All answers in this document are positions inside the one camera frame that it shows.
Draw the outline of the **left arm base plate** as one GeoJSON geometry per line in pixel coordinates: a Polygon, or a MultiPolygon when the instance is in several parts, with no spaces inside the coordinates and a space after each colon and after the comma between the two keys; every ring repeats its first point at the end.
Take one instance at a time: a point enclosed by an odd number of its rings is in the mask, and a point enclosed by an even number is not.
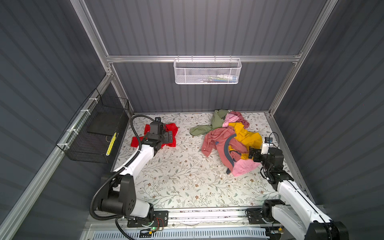
{"type": "Polygon", "coordinates": [[[127,223],[128,228],[152,228],[152,227],[167,227],[169,220],[169,211],[154,211],[153,219],[147,221],[142,218],[135,218],[129,220],[127,223]]]}

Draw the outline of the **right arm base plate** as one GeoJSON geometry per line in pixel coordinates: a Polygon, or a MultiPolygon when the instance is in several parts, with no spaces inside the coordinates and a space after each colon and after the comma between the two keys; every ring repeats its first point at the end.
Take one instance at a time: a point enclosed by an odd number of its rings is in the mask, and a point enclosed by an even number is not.
{"type": "Polygon", "coordinates": [[[268,216],[263,212],[262,208],[248,208],[245,210],[246,217],[249,221],[249,224],[280,224],[272,216],[268,216]]]}

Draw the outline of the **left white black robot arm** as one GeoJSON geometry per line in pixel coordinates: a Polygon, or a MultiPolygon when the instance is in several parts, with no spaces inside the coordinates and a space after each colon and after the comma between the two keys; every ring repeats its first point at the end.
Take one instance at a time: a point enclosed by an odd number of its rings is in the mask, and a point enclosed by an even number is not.
{"type": "Polygon", "coordinates": [[[137,198],[135,178],[162,145],[172,142],[173,133],[166,130],[160,117],[155,118],[133,156],[102,178],[101,187],[91,201],[91,216],[100,221],[131,217],[152,222],[154,207],[137,198]]]}

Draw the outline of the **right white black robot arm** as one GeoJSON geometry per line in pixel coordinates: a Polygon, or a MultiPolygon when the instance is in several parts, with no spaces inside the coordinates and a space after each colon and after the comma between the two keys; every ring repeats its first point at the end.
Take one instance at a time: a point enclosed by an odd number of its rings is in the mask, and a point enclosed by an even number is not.
{"type": "Polygon", "coordinates": [[[335,222],[318,208],[283,169],[282,150],[263,144],[250,148],[249,157],[262,165],[261,175],[283,199],[266,200],[258,212],[248,211],[251,224],[262,220],[279,223],[296,240],[347,240],[349,232],[342,222],[335,222]]]}

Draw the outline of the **red cloth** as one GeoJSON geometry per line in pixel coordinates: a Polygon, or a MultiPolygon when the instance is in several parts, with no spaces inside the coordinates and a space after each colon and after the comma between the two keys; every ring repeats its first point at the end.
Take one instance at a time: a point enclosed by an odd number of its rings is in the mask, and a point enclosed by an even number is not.
{"type": "MultiPolygon", "coordinates": [[[[165,125],[165,129],[166,129],[166,132],[172,132],[173,142],[172,143],[168,143],[168,144],[162,144],[162,148],[165,147],[165,146],[168,146],[168,147],[171,147],[171,148],[176,147],[176,135],[178,133],[179,128],[176,126],[175,123],[171,123],[171,124],[166,124],[165,125]]],[[[137,148],[138,146],[139,146],[138,139],[136,137],[132,137],[131,147],[132,148],[137,148]]]]}

